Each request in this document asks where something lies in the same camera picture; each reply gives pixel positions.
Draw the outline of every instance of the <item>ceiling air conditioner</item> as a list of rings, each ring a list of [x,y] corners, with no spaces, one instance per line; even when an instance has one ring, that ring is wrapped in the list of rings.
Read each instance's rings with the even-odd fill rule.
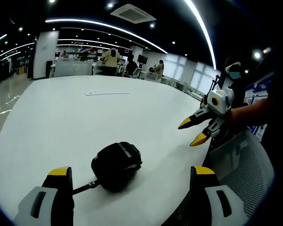
[[[111,15],[130,21],[134,24],[156,20],[150,14],[131,4],[126,4],[114,10]]]

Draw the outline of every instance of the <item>shiny floor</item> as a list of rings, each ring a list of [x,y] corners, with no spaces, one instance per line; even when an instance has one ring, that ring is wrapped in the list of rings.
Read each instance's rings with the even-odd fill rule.
[[[0,82],[0,131],[18,98],[31,83],[26,74],[12,75]]]

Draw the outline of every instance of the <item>ceiling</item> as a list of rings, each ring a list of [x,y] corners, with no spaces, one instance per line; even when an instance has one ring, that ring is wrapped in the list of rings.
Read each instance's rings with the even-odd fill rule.
[[[224,62],[230,54],[239,55],[248,68],[255,67],[257,62],[252,60],[252,51],[270,45],[269,36],[263,32],[266,28],[262,23],[266,19],[264,1],[259,2],[262,2],[260,7],[253,6],[248,0],[193,0],[211,38],[217,69],[224,68]],[[107,7],[109,3],[114,4],[113,8]],[[127,3],[155,17],[155,27],[150,28],[149,22],[133,24],[110,15]],[[14,48],[16,43],[32,42],[40,31],[49,31],[53,27],[60,30],[60,39],[99,38],[98,41],[117,42],[117,45],[126,48],[137,44],[161,52],[138,38],[111,28],[78,22],[45,23],[46,19],[54,18],[87,19],[117,26],[151,41],[168,53],[187,54],[189,60],[212,65],[201,27],[184,0],[56,0],[52,4],[49,0],[0,1],[0,36],[8,34],[0,41],[0,53]],[[22,32],[18,31],[20,26],[23,27]]]

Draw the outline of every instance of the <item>gray mesh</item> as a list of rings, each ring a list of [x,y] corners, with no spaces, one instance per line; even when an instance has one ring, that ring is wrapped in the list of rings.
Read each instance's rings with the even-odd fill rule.
[[[263,201],[274,169],[258,139],[248,130],[208,154],[208,165],[220,184],[228,185],[244,202],[250,218]]]

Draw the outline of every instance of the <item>round white table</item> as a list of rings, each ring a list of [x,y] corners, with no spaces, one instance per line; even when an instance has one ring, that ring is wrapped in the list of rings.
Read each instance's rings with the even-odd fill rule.
[[[96,92],[129,92],[87,96]],[[143,161],[131,184],[74,196],[74,225],[157,226],[189,190],[190,167],[202,165],[209,141],[190,147],[207,126],[178,130],[199,101],[168,85],[108,76],[34,81],[0,134],[0,206],[13,219],[19,202],[55,168],[71,166],[74,189],[95,179],[91,161],[104,147],[134,144]]]

